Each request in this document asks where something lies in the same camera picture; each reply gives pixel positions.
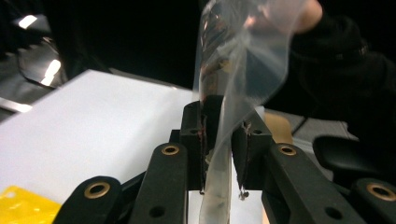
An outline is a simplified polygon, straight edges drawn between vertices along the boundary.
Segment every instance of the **person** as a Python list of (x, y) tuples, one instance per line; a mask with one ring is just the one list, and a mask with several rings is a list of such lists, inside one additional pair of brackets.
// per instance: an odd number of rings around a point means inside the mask
[(331, 17), (317, 0), (307, 0), (294, 32), (290, 69), (301, 86), (396, 174), (395, 63), (370, 50), (352, 19)]

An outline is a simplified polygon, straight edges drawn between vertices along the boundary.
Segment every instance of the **black jacket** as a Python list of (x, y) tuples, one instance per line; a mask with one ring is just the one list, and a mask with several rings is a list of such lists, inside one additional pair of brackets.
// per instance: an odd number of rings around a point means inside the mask
[(324, 13), (312, 31), (292, 39), (290, 63), (318, 104), (396, 163), (396, 65), (370, 51), (354, 21)]

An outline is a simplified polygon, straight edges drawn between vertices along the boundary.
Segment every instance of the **white tabletop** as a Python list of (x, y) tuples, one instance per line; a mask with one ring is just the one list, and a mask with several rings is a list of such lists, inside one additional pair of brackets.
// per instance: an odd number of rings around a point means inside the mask
[[(0, 125), (0, 191), (17, 185), (63, 203), (94, 176), (123, 183), (180, 129), (191, 100), (191, 91), (87, 71)], [(258, 223), (260, 194), (250, 197), (257, 212), (248, 209), (248, 223)]]

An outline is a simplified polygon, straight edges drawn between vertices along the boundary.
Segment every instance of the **transparent plastic bag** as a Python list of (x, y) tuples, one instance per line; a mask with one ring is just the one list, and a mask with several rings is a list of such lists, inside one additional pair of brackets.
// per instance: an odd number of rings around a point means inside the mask
[(289, 43), (305, 0), (212, 0), (201, 17), (194, 93), (222, 95), (219, 129), (206, 158), (200, 223), (230, 215), (231, 135), (286, 79)]

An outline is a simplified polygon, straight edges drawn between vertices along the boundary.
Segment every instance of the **person's arm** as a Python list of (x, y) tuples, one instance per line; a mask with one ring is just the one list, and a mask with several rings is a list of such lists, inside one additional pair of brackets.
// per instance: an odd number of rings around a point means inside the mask
[(313, 9), (301, 18), (311, 23), (300, 19), (290, 56), (302, 86), (346, 121), (361, 142), (376, 149), (396, 149), (395, 64), (368, 50), (351, 19), (331, 18), (320, 5), (311, 0), (308, 4), (316, 7), (307, 7)]

